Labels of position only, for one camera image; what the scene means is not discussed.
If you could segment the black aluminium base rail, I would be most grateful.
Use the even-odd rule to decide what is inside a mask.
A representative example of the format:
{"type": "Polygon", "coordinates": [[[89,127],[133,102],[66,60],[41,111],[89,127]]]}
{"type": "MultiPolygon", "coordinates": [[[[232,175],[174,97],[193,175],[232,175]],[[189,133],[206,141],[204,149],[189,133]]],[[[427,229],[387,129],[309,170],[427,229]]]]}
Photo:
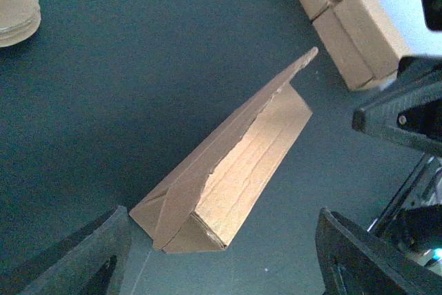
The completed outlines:
{"type": "Polygon", "coordinates": [[[377,237],[381,237],[413,190],[420,184],[423,184],[425,176],[435,175],[440,166],[441,160],[439,158],[427,154],[422,155],[418,164],[393,195],[393,198],[389,201],[386,208],[384,208],[381,214],[371,223],[367,231],[377,237]]]}

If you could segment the folded cardboard box front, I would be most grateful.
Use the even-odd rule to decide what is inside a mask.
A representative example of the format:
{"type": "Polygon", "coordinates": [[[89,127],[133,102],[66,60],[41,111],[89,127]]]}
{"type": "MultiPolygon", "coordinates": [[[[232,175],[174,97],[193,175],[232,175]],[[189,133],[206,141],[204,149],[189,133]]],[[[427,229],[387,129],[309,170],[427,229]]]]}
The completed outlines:
{"type": "Polygon", "coordinates": [[[378,0],[342,0],[313,26],[351,91],[395,79],[401,58],[412,54],[378,0]]]}

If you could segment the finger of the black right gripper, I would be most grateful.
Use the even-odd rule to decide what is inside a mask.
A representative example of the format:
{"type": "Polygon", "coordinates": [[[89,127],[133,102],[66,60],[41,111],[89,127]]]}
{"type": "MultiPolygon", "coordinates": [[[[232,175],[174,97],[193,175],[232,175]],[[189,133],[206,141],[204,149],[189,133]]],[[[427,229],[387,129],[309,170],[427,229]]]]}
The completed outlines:
{"type": "Polygon", "coordinates": [[[389,88],[355,109],[355,131],[441,156],[441,71],[389,88]]]}

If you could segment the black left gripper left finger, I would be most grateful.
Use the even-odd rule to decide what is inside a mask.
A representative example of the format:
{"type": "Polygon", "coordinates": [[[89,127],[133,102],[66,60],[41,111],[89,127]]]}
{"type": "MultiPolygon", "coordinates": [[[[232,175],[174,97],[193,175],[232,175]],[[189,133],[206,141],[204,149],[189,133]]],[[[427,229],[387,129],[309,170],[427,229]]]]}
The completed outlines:
{"type": "Polygon", "coordinates": [[[2,294],[119,294],[131,248],[126,207],[117,206],[1,275],[2,294]]]}

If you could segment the stack of flat cardboard blanks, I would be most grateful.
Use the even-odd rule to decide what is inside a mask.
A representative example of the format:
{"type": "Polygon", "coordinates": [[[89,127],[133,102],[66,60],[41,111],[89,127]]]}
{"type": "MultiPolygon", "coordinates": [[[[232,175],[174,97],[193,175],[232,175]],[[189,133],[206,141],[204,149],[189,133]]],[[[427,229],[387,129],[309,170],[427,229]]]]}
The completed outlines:
{"type": "Polygon", "coordinates": [[[28,39],[40,23],[39,0],[1,0],[1,47],[28,39]]]}

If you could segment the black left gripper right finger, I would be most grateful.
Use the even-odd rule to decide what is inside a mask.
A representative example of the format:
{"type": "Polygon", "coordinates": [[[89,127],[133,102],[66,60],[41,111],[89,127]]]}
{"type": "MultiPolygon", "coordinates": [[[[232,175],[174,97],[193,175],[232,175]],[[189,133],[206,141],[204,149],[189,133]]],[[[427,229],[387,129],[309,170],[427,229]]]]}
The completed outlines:
{"type": "Polygon", "coordinates": [[[316,252],[326,294],[440,294],[441,277],[337,212],[322,208],[316,252]]]}

